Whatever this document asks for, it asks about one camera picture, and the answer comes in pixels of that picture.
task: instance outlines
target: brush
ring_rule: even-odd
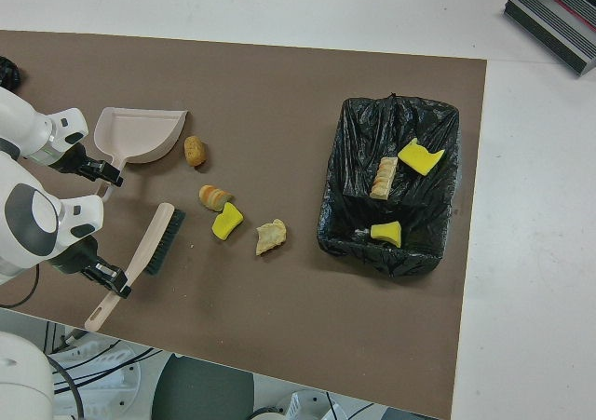
[[[184,212],[175,209],[170,203],[159,205],[125,271],[129,286],[143,270],[150,274],[159,271],[183,219]],[[99,330],[121,299],[117,294],[109,292],[88,317],[85,329],[90,332]]]

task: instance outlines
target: food item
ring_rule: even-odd
[[[392,245],[401,248],[400,222],[393,222],[387,224],[373,224],[371,226],[371,238],[388,241]]]
[[[198,199],[207,209],[222,211],[224,204],[232,199],[232,194],[218,189],[214,185],[204,185],[198,191]]]
[[[388,199],[391,192],[391,184],[395,177],[395,170],[398,168],[398,159],[396,157],[383,156],[379,163],[379,169],[376,171],[374,183],[371,189],[371,198]]]
[[[259,233],[257,255],[272,250],[286,241],[286,225],[277,218],[272,223],[257,227],[257,232]]]
[[[443,153],[445,153],[445,150],[429,153],[425,147],[418,145],[417,138],[413,138],[410,143],[401,149],[398,158],[421,175],[427,176],[432,168],[437,165]]]
[[[184,140],[184,156],[191,167],[200,166],[207,159],[205,145],[198,136],[189,136]]]
[[[226,240],[230,233],[242,223],[244,217],[232,203],[223,205],[223,212],[215,217],[211,230],[221,240]]]

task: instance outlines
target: white table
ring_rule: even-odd
[[[591,418],[596,72],[506,1],[0,0],[0,29],[488,59],[453,419]]]

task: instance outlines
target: black brush bristles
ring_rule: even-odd
[[[161,266],[164,264],[166,260],[169,248],[174,242],[174,238],[176,238],[176,235],[180,230],[180,226],[182,226],[183,224],[185,216],[186,214],[178,209],[175,209],[174,212],[171,214],[171,219],[169,220],[168,227],[164,231],[163,236],[161,236],[159,244],[157,245],[157,248],[153,253],[153,256],[151,256],[149,264],[145,267],[144,272],[149,273],[152,276],[156,275],[159,272]]]

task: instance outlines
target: potato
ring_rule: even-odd
[[[207,159],[205,145],[197,136],[189,136],[184,140],[184,156],[191,167],[200,166]]]

